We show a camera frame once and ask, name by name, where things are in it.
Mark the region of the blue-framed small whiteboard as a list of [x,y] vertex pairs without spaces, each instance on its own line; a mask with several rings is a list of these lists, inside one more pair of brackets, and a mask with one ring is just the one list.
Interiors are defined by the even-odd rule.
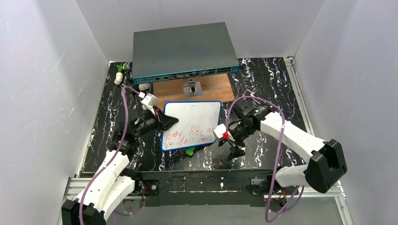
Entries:
[[219,125],[220,101],[168,101],[164,114],[179,121],[161,136],[163,152],[213,144],[214,129]]

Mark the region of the green bone-shaped whiteboard eraser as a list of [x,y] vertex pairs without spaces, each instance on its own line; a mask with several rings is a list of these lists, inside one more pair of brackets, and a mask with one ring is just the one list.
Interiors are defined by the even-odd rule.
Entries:
[[188,148],[185,151],[186,155],[189,156],[189,157],[193,157],[193,155],[195,154],[195,151],[196,151],[195,149],[196,149],[195,147]]

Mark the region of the white pipe elbow fitting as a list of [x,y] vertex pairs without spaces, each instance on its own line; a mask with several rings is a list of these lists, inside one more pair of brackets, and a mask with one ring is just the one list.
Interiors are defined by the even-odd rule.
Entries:
[[122,72],[117,72],[115,75],[115,80],[114,83],[115,85],[120,85],[123,81],[123,73]]

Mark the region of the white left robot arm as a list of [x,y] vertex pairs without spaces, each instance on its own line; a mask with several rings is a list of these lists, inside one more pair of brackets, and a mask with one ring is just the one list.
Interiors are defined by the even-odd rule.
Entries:
[[64,225],[105,225],[109,216],[133,192],[144,195],[140,172],[127,168],[136,154],[139,139],[153,131],[165,132],[179,122],[159,108],[138,115],[134,112],[120,122],[105,159],[89,183],[61,208]]

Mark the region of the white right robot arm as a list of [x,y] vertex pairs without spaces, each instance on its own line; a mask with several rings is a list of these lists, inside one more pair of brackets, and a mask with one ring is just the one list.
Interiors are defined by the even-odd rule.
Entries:
[[305,162],[298,166],[278,166],[268,177],[268,186],[277,192],[282,188],[309,186],[319,193],[326,193],[348,171],[343,148],[335,139],[325,141],[315,137],[281,115],[272,106],[240,102],[233,108],[238,120],[234,128],[218,125],[214,135],[219,146],[230,144],[227,160],[245,155],[244,140],[255,132],[263,132],[296,152]]

